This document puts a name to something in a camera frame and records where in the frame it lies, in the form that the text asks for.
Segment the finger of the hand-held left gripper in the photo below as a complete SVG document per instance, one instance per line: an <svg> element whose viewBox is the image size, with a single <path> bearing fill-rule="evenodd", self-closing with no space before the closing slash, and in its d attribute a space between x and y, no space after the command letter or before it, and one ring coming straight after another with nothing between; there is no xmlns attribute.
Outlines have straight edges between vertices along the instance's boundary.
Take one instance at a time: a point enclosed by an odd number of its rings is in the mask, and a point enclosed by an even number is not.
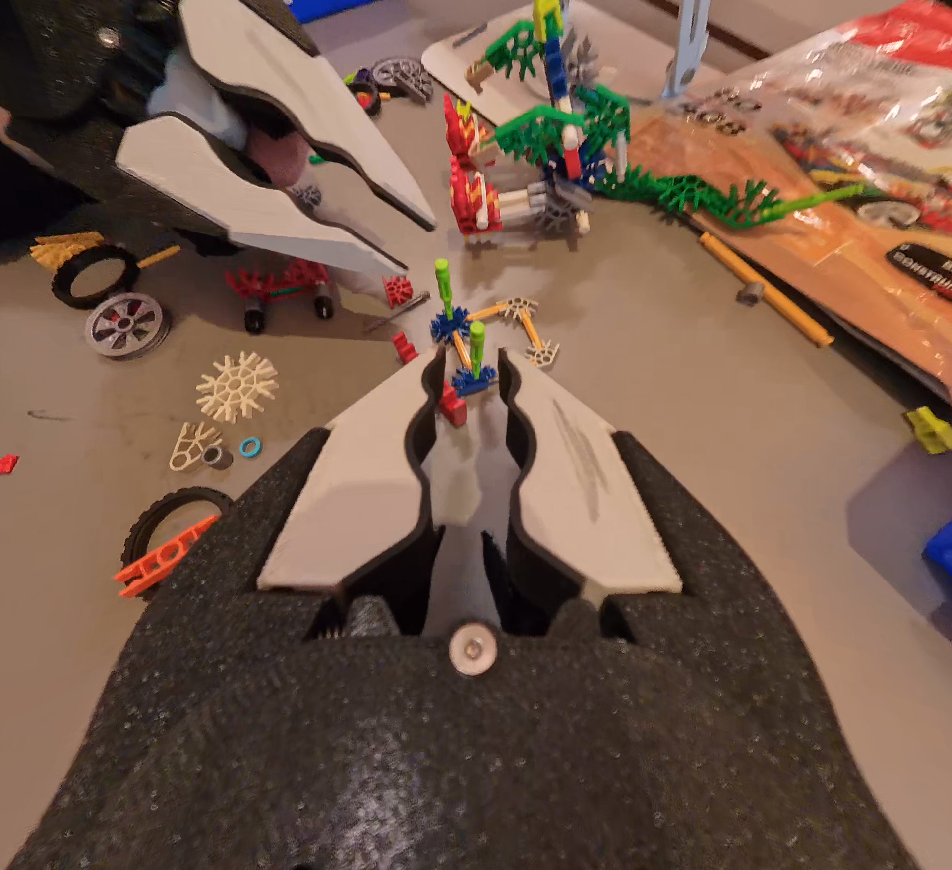
<svg viewBox="0 0 952 870"><path fill-rule="evenodd" d="M217 139L179 115L127 128L117 167L223 228L233 244L370 275L407 271L400 260L347 227L318 221L273 186L244 178L222 161Z"/></svg>
<svg viewBox="0 0 952 870"><path fill-rule="evenodd" d="M197 68L221 89L279 109L310 145L363 177L391 207L431 232L436 217L408 168L343 79L241 0L180 0Z"/></svg>

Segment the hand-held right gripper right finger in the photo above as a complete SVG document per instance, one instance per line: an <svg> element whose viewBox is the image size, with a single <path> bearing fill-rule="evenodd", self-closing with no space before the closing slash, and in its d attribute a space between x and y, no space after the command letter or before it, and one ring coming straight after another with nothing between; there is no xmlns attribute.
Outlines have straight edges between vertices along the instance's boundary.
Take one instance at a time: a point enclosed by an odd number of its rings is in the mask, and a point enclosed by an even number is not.
<svg viewBox="0 0 952 870"><path fill-rule="evenodd" d="M621 451L621 432L539 367L498 355L506 447L519 473L506 562L533 604L683 592Z"/></svg>

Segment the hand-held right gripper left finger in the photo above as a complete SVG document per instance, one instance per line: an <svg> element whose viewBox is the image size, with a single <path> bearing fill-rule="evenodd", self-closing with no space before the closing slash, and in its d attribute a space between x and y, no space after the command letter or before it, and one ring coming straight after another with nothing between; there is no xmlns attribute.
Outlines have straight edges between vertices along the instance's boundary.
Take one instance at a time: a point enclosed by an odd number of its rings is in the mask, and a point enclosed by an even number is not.
<svg viewBox="0 0 952 870"><path fill-rule="evenodd" d="M430 348L333 418L257 578L259 591L342 591L430 518L446 353Z"/></svg>

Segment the rod frame with lime posts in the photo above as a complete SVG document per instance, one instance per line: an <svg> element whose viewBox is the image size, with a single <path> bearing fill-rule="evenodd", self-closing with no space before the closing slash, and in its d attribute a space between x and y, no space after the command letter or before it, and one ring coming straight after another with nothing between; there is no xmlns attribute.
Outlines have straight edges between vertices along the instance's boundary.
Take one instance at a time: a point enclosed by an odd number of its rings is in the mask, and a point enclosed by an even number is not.
<svg viewBox="0 0 952 870"><path fill-rule="evenodd" d="M453 304L448 261L445 258L436 259L434 271L442 307L430 323L430 334L433 340L451 345L457 352L461 367L450 382L456 396L465 398L498 382L497 369L486 365L484 359L486 319L500 317L520 324L530 343L527 349L530 364L547 367L554 363L560 345L541 339L533 322L538 307L535 301L514 296L470 312Z"/></svg>

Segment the person's left hand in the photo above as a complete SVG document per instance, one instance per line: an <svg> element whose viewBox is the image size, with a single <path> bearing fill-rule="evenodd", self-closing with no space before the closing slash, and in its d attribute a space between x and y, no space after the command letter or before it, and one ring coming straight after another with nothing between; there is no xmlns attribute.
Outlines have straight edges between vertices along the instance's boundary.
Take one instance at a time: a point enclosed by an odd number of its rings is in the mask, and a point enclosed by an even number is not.
<svg viewBox="0 0 952 870"><path fill-rule="evenodd" d="M267 174L272 185L288 189L300 179L311 154L311 145L296 130L278 139L251 126L247 132L245 153Z"/></svg>

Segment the small black wheel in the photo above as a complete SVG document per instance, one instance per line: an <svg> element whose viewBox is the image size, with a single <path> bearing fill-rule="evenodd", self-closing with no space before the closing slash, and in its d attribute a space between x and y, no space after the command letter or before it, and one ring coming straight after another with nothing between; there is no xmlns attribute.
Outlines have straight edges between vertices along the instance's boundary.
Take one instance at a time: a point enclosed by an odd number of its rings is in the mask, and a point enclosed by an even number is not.
<svg viewBox="0 0 952 870"><path fill-rule="evenodd" d="M352 96L370 118L376 118L382 109L380 88L368 68L362 67L344 78Z"/></svg>

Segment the red axle with black wheels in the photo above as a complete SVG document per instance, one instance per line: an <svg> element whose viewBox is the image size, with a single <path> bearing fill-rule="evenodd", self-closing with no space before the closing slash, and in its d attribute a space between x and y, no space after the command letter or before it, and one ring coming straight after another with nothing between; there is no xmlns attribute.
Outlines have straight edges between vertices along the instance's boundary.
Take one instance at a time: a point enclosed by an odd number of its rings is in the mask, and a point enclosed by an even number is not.
<svg viewBox="0 0 952 870"><path fill-rule="evenodd" d="M327 269L316 262L292 260L278 274L259 269L235 269L225 273L229 288L244 304L244 330L256 336L267 327L267 308L271 303L296 295L309 295L315 314L327 320L334 316L331 280Z"/></svg>

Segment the grey spoked hub wheel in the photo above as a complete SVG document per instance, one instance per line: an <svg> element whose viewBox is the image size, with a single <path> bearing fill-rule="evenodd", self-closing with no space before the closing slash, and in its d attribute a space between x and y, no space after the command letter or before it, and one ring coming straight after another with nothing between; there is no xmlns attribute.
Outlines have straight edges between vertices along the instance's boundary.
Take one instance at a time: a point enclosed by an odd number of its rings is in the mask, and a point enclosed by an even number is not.
<svg viewBox="0 0 952 870"><path fill-rule="evenodd" d="M370 74L381 95L404 97L421 105L432 99L432 77L418 58L388 57L375 63Z"/></svg>

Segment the white snowflake connector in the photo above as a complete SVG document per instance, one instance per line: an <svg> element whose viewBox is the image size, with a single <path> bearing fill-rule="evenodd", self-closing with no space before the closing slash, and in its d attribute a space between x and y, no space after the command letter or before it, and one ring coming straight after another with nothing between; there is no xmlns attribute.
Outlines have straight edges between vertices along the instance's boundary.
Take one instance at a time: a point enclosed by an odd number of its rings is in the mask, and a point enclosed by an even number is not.
<svg viewBox="0 0 952 870"><path fill-rule="evenodd" d="M225 355L212 364L196 386L196 404L214 422L235 424L262 412L262 399L273 400L278 389L278 372L268 358L242 352L234 359Z"/></svg>

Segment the white base board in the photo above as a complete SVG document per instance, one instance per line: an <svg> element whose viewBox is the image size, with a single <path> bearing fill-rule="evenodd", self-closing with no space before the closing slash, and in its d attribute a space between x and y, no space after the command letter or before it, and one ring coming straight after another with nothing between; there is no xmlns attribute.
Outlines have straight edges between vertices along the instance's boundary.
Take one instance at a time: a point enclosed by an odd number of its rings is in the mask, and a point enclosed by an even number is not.
<svg viewBox="0 0 952 870"><path fill-rule="evenodd" d="M529 5L518 7L489 20L485 31L455 46L474 29L469 25L459 33L431 44L422 53L422 65L447 91L469 101L490 123L499 125L550 102L546 78L539 60L537 75L518 79L515 67L510 77L500 71L474 91L466 71L487 46L519 20L529 20ZM569 19L578 37L588 37L599 54L601 81L611 90L639 99L656 99L665 83L665 72L674 50L648 33L624 23L612 14L584 0L572 0Z"/></svg>

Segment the yellow fan connector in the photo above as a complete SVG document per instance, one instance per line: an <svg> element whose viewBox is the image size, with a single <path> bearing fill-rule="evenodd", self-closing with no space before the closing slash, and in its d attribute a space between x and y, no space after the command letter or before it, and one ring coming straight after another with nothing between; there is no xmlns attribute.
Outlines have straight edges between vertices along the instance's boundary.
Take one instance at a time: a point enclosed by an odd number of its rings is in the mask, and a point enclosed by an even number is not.
<svg viewBox="0 0 952 870"><path fill-rule="evenodd" d="M68 260L104 243L105 239L99 232L43 236L30 247L30 257L50 273L56 273Z"/></svg>

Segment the white fan connector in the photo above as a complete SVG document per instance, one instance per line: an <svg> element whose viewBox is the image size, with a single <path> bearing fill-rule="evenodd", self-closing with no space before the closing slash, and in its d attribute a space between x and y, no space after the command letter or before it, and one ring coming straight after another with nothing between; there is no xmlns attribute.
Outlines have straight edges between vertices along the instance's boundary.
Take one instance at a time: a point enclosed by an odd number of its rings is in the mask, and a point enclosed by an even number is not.
<svg viewBox="0 0 952 870"><path fill-rule="evenodd" d="M202 461L208 448L218 447L222 442L220 431L211 424L182 424L180 433L169 459L169 470L184 473Z"/></svg>

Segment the black rubber tyre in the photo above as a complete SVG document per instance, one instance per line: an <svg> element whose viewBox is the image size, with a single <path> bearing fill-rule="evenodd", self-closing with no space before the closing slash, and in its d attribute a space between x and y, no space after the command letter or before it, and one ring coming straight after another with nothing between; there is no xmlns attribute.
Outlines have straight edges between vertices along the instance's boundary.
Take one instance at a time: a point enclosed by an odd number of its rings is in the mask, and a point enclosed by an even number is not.
<svg viewBox="0 0 952 870"><path fill-rule="evenodd" d="M122 263L123 269L119 276L99 292L75 295L73 287L79 276L93 266L107 261ZM63 262L54 273L52 292L62 304L73 309L88 311L117 294L132 291L139 277L138 260L125 247L111 244L94 245L84 248Z"/></svg>
<svg viewBox="0 0 952 870"><path fill-rule="evenodd" d="M215 515L222 516L230 510L232 503L229 495L207 486L183 487L161 497L139 516L126 536L121 560L122 568L160 544L153 545L152 537L162 522L174 512L194 504L207 504L215 508ZM141 598L147 599L151 591L152 589Z"/></svg>

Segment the silver spoked wheel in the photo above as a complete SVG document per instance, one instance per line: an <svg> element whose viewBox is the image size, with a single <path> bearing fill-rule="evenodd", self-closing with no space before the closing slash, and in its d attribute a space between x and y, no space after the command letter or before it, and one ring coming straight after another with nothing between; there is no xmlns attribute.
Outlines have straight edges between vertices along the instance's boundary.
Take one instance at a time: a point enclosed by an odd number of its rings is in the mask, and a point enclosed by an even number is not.
<svg viewBox="0 0 952 870"><path fill-rule="evenodd" d="M155 350L168 336L172 322L170 313L153 297L124 292L89 313L85 338L98 355L129 361Z"/></svg>

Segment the thin metal pin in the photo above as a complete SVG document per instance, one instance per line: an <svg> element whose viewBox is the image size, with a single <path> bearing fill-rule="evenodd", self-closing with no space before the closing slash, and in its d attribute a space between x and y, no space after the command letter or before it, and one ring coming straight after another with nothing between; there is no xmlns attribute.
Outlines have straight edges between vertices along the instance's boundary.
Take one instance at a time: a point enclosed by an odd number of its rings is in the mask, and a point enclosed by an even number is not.
<svg viewBox="0 0 952 870"><path fill-rule="evenodd" d="M411 298L410 301L394 308L389 314L384 316L377 316L371 319L369 322L367 322L363 326L363 334L369 335L370 333L378 329L381 329L383 326L392 322L394 319L411 312L412 310L419 307L420 305L427 303L430 300L430 298L431 298L431 295L429 291L423 291L417 294L416 296Z"/></svg>

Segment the orange ladder connector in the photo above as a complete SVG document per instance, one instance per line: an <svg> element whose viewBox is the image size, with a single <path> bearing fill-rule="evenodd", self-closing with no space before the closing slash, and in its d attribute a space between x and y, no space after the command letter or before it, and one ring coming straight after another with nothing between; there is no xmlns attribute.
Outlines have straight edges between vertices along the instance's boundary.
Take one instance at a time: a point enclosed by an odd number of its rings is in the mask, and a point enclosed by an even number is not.
<svg viewBox="0 0 952 870"><path fill-rule="evenodd" d="M209 516L193 524L120 569L113 576L113 580L124 583L119 596L128 599L143 597L158 586L220 517L220 514Z"/></svg>

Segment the multicolour construction toy model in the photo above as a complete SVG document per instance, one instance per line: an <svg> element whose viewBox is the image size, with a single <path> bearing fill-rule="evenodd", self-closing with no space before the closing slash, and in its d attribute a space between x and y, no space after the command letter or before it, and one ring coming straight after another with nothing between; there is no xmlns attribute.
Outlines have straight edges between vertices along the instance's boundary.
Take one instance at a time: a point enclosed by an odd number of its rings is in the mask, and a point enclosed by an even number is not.
<svg viewBox="0 0 952 870"><path fill-rule="evenodd" d="M466 73L470 89L482 91L498 71L509 77L517 67L523 80L535 76L540 63L548 105L485 129L463 103L445 96L449 204L466 239L544 218L554 227L574 222L585 233L593 195L647 202L678 215L700 210L731 229L747 230L866 191L860 182L782 200L766 181L723 192L696 175L655 176L631 164L628 102L602 84L572 78L566 8L567 0L533 0L531 19L513 24Z"/></svg>

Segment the long yellow rod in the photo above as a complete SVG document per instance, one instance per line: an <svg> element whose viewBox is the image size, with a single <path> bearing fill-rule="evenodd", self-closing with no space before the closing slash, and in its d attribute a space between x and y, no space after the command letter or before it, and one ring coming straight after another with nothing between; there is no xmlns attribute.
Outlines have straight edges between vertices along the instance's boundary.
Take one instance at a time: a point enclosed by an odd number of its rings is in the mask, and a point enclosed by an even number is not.
<svg viewBox="0 0 952 870"><path fill-rule="evenodd" d="M817 348L828 348L833 344L833 336L819 322L777 290L760 272L720 239L705 232L699 237L699 244L710 256L729 269L742 283L742 287L751 281L765 283L767 293L762 303L770 306Z"/></svg>

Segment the toy instruction booklet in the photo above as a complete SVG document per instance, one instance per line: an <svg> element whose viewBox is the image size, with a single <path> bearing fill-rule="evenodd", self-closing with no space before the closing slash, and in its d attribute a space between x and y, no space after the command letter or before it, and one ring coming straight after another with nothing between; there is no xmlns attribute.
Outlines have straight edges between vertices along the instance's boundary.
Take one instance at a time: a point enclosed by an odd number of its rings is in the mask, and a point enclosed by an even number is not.
<svg viewBox="0 0 952 870"><path fill-rule="evenodd" d="M849 198L746 232L744 254L950 391L951 11L936 0L823 31L693 84L659 125L662 172L781 200Z"/></svg>

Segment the yellow clip connector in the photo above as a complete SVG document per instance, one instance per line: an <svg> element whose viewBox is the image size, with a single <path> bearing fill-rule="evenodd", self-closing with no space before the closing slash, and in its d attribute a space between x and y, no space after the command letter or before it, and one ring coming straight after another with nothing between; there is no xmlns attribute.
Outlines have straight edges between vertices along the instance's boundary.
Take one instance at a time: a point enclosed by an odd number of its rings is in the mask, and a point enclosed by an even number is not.
<svg viewBox="0 0 952 870"><path fill-rule="evenodd" d="M929 455L938 456L951 452L951 424L937 416L929 407L918 407L902 416L915 441Z"/></svg>

